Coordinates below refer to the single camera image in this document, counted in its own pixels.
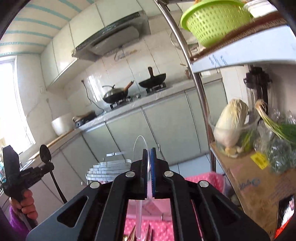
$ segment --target yellow label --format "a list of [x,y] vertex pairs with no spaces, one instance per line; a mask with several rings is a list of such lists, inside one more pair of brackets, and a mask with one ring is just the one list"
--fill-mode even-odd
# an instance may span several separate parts
[[264,168],[266,168],[269,163],[267,160],[266,155],[260,153],[260,152],[256,152],[254,155],[251,156],[251,159],[258,165],[258,167],[260,167],[262,170]]

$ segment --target ceiling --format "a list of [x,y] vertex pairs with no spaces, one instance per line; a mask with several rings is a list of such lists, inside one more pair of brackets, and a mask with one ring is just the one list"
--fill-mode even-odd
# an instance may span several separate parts
[[41,53],[73,17],[94,0],[32,0],[14,18],[0,40],[0,57]]

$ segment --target frying pan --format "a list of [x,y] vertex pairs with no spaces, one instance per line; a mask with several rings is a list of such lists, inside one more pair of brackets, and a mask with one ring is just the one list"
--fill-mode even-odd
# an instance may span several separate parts
[[150,89],[154,86],[160,85],[164,82],[166,78],[166,74],[160,74],[157,76],[153,75],[153,69],[151,67],[148,67],[148,71],[150,73],[150,79],[144,80],[139,83],[139,85],[143,88]]
[[103,100],[106,103],[113,104],[115,102],[118,102],[128,96],[128,89],[131,87],[131,85],[134,83],[134,81],[131,81],[124,89],[123,88],[115,88],[110,85],[103,85],[102,87],[111,87],[112,89],[109,90],[103,97]]

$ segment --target white bowl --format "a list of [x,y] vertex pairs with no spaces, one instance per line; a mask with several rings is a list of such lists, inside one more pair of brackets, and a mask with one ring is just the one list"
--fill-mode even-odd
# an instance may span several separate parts
[[52,121],[52,127],[58,136],[64,135],[67,132],[74,130],[73,114],[67,113]]
[[249,11],[254,18],[262,17],[271,12],[277,11],[275,6],[273,6],[267,0],[254,0],[254,1],[248,2],[244,5],[244,9]]

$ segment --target green colander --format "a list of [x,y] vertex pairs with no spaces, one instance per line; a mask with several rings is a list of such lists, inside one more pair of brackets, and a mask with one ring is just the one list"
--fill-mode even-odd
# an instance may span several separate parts
[[202,0],[181,18],[181,26],[192,32],[201,45],[210,47],[226,34],[252,19],[239,0]]

